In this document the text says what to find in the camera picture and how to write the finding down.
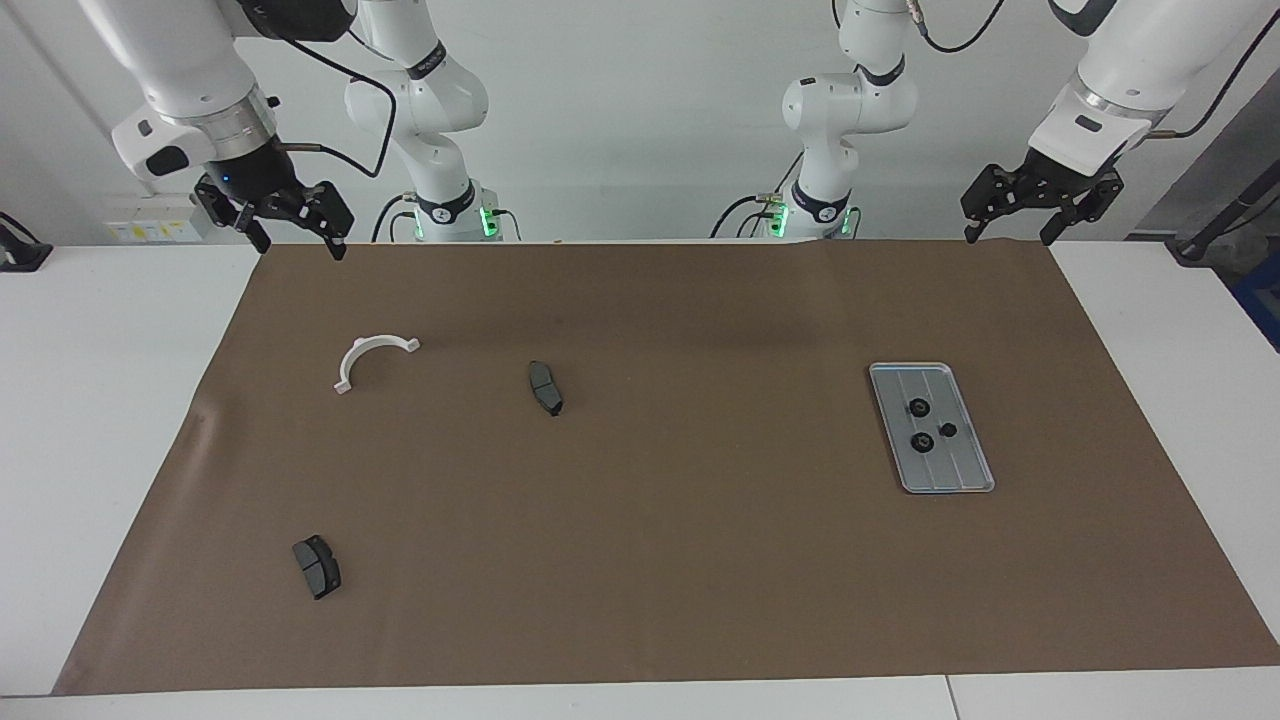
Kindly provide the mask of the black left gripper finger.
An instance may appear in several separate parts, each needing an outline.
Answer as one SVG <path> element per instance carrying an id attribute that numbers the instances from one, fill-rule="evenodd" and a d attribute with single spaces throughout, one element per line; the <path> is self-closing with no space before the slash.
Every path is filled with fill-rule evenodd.
<path id="1" fill-rule="evenodd" d="M 1120 174 L 1105 172 L 1079 199 L 1062 199 L 1059 210 L 1039 232 L 1042 245 L 1052 245 L 1070 227 L 1100 220 L 1121 192 Z"/>
<path id="2" fill-rule="evenodd" d="M 987 165 L 963 193 L 965 241 L 977 243 L 992 222 L 1028 209 L 1034 199 L 1036 177 L 1027 173 L 1025 165 L 1015 170 Z"/>

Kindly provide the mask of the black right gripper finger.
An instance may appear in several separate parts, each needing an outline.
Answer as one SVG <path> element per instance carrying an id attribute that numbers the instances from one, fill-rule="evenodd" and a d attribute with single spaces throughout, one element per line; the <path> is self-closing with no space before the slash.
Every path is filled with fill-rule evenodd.
<path id="1" fill-rule="evenodd" d="M 193 201 L 205 210 L 218 228 L 230 228 L 244 236 L 259 254 L 266 254 L 271 240 L 256 217 L 253 204 L 237 208 L 211 178 L 200 178 L 193 187 Z"/>
<path id="2" fill-rule="evenodd" d="M 262 201 L 262 219 L 289 222 L 317 236 L 335 261 L 346 256 L 355 215 L 332 182 L 278 190 Z"/>

